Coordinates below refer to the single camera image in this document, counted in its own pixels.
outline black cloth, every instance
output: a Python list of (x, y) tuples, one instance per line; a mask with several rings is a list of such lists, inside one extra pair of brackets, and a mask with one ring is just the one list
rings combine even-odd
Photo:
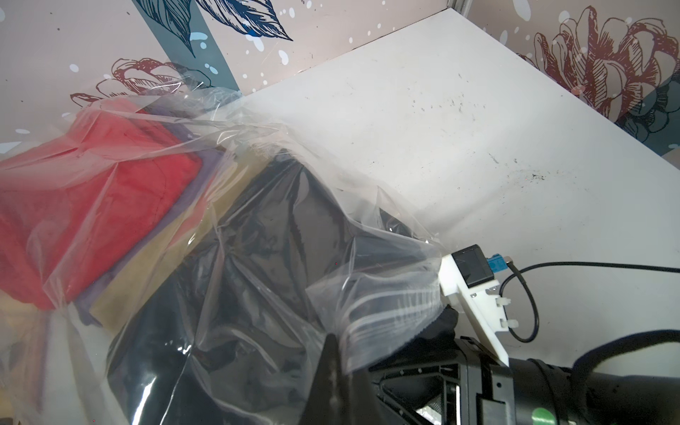
[(112, 343), (107, 378), (128, 420), (296, 424), (324, 341), (305, 289), (350, 261), (389, 273), (433, 256), (394, 217), (375, 220), (349, 219), (278, 154)]

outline red towel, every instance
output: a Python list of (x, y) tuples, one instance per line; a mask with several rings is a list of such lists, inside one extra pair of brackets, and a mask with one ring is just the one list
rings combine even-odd
[(181, 142), (139, 117), (88, 107), (66, 135), (0, 162), (0, 289), (41, 309), (68, 303), (177, 201), (201, 159), (159, 152)]

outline wall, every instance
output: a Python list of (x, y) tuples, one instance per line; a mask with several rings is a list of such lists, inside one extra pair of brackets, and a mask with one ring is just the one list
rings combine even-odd
[(97, 99), (180, 78), (180, 90), (212, 85), (247, 95), (446, 4), (0, 0), (0, 158), (57, 136)]
[(468, 19), (657, 154), (678, 148), (677, 0), (473, 0)]

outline white table surface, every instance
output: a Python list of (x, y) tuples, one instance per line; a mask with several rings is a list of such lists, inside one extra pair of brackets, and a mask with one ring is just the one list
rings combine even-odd
[[(451, 249), (478, 243), (520, 268), (680, 266), (680, 171), (453, 10), (245, 103), (395, 188)], [(678, 275), (560, 267), (526, 278), (541, 332), (528, 345), (501, 335), (511, 356), (571, 366), (617, 337), (680, 328)], [(528, 335), (526, 296), (517, 282), (507, 294)], [(600, 370), (680, 376), (679, 358), (663, 345)]]

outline red flower drawing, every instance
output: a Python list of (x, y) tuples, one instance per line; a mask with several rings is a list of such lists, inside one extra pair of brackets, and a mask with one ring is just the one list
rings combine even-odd
[(592, 6), (564, 21), (552, 42), (537, 33), (534, 46), (534, 58), (520, 56), (611, 121), (641, 112), (642, 100), (680, 67), (678, 41), (662, 20), (610, 18), (600, 29)]
[(202, 72), (172, 62), (162, 63), (144, 58), (140, 61), (118, 59), (111, 67), (112, 77), (97, 84), (97, 95), (73, 93), (71, 100), (87, 106), (105, 97), (122, 95), (167, 95), (210, 87), (210, 79)]

